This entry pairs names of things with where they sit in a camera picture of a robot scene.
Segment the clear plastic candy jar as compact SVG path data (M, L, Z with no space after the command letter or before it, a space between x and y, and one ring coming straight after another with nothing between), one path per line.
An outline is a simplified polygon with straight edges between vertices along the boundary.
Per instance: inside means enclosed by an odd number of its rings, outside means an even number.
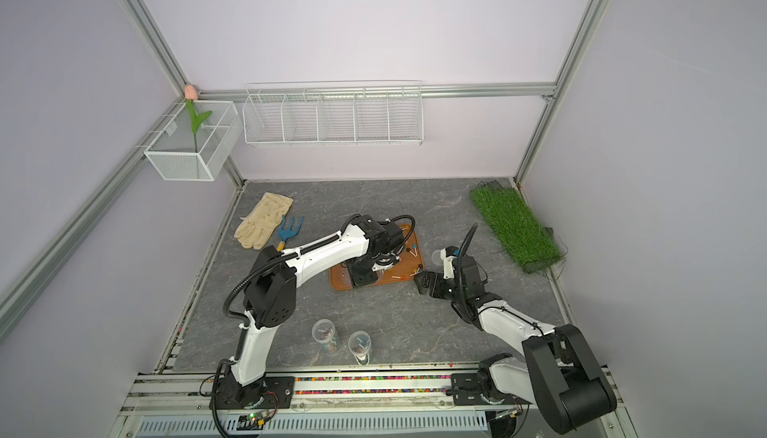
M386 254L374 259L373 272L385 272L399 264L399 256L395 254Z

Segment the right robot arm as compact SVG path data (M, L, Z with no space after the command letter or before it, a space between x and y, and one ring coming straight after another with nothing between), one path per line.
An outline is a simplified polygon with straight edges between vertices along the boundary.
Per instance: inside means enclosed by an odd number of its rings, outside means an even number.
M469 229L460 246L439 250L443 270L417 273L415 285L421 295L451 302L463 322L522 356L501 353L485 360L477 374L479 393L489 401L513 395L535 405L558 434L615 412L615 392L579 328L534 319L485 289L483 269L469 256L477 228Z

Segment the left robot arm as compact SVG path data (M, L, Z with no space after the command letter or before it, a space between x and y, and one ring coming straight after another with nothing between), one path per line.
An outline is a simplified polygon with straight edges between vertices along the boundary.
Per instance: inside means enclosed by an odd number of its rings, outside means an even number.
M341 264L353 286L372 285L399 263L414 232L415 218L409 214L385 220L355 214L340 230L309 244L264 248L224 301L223 314L239 321L241 335L234 356L217 366L210 407L256 407L270 392L265 384L268 355L279 327L294 314L305 282Z

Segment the clear jar left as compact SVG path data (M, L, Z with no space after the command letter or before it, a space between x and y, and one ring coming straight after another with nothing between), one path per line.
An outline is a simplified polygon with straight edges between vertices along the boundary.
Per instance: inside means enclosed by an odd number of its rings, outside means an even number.
M327 318L320 319L313 325L312 337L315 342L321 344L325 350L331 353L335 353L339 349L340 342L337 328Z

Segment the clear jar middle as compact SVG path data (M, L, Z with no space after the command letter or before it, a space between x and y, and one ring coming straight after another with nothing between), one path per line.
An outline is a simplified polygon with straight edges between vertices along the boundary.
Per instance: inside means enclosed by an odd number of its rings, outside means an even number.
M363 366L370 364L372 339L367 332L355 331L349 338L348 346L357 364Z

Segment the orange wooden tray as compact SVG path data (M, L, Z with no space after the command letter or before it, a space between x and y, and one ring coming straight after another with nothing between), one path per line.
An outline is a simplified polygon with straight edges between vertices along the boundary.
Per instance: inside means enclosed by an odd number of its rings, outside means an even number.
M423 265L423 254L419 246L419 238L415 232L411 232L413 226L408 223L400 224L403 235L409 234L405 241L405 249L399 255L399 262L393 267L377 272L377 279L371 283L371 286L379 286L391 283L399 283L412 280L420 271L425 269ZM337 291L352 290L359 288L353 281L347 266L342 263L334 266L330 271L331 287Z

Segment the blue garden hand rake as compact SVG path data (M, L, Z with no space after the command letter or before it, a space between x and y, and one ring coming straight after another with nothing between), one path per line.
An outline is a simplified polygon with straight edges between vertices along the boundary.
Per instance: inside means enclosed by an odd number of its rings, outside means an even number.
M287 242L299 234L303 226L303 222L303 217L300 217L299 220L296 220L295 216L291 218L284 216L282 218L282 222L278 230L278 236L280 238L280 242L277 247L278 251L283 251L286 248Z

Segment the green artificial grass mat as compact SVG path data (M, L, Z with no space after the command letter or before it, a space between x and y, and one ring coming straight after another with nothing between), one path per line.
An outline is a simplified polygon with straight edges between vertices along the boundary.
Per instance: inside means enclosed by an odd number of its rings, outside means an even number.
M469 193L473 204L511 259L528 274L561 262L565 253L555 243L519 191L499 182L485 182Z

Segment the beige work glove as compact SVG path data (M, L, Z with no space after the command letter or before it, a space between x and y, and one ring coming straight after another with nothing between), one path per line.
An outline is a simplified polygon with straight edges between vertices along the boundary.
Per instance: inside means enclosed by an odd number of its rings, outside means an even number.
M293 198L266 192L236 229L235 240L245 249L264 248L293 203Z

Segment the artificial pink tulip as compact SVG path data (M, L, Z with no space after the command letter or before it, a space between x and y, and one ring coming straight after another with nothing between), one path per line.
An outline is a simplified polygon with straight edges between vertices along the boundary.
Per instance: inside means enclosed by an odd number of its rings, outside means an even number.
M199 151L199 144L198 144L198 131L201 128L201 126L210 118L212 115L211 110L206 110L203 112L198 112L197 108L195 108L195 102L199 99L199 94L197 88L195 86L192 86L192 84L187 84L184 88L184 98L185 98L185 104L187 108L187 112L190 116L190 124L191 124L191 130L193 134L193 144L195 148L195 152Z

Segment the white mesh wall box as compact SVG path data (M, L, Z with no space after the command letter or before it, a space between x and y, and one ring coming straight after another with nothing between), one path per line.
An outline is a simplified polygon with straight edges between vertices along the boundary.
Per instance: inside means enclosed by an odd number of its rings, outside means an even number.
M184 102L150 141L144 155L166 181L214 181L243 134L233 102Z

